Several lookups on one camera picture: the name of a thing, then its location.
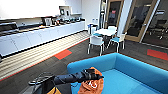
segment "door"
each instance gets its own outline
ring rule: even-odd
[[[157,0],[133,0],[124,32],[126,39],[140,42]]]
[[[124,0],[108,0],[105,28],[108,26],[117,26],[119,24],[121,10]]]

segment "glass wall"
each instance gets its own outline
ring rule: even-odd
[[[161,0],[142,42],[168,48],[167,20],[168,0]]]

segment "kitchen counter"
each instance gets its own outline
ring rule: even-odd
[[[3,34],[0,34],[0,37],[1,36],[6,36],[6,35],[11,35],[11,34],[17,34],[17,33],[23,33],[23,32],[38,30],[38,29],[44,29],[44,28],[50,28],[50,27],[55,27],[55,26],[61,26],[61,25],[66,25],[66,24],[71,24],[71,23],[76,23],[76,22],[81,22],[81,21],[71,21],[70,23],[61,23],[59,25],[38,26],[38,27],[33,27],[33,28],[27,28],[27,29],[22,29],[22,30],[19,30],[19,31],[3,33]]]

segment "floor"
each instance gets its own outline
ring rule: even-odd
[[[46,60],[48,57],[88,38],[89,34],[87,32],[79,32],[3,58],[0,63],[0,80]]]
[[[87,54],[88,43],[89,39],[69,48],[68,50],[71,51],[72,54],[61,60],[57,59],[54,56],[50,57],[49,59],[35,66],[32,66],[1,81],[0,94],[18,94],[20,92],[23,92],[28,87],[29,81],[36,78],[42,72],[51,72],[55,75],[67,74],[66,67],[69,63],[99,56],[100,47],[97,46],[90,50],[89,55]],[[122,46],[120,46],[119,53],[168,70],[168,61],[148,56],[147,49],[168,53],[168,50],[166,49],[156,48],[128,40],[125,41],[125,49],[122,49]],[[116,52],[116,44],[110,45],[110,47],[103,52],[103,55],[113,52]],[[62,94],[71,94],[69,84],[57,85],[57,87],[62,92]]]

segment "carpet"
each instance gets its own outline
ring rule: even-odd
[[[63,51],[55,54],[54,56],[56,58],[58,58],[59,60],[61,60],[61,59],[65,58],[65,57],[67,57],[68,55],[70,55],[71,53],[72,53],[71,51],[66,49],[66,50],[63,50]]]
[[[155,51],[155,50],[148,49],[147,50],[147,55],[153,56],[153,57],[156,57],[156,58],[160,58],[160,59],[163,59],[163,60],[168,60],[167,53],[160,52],[160,51]]]

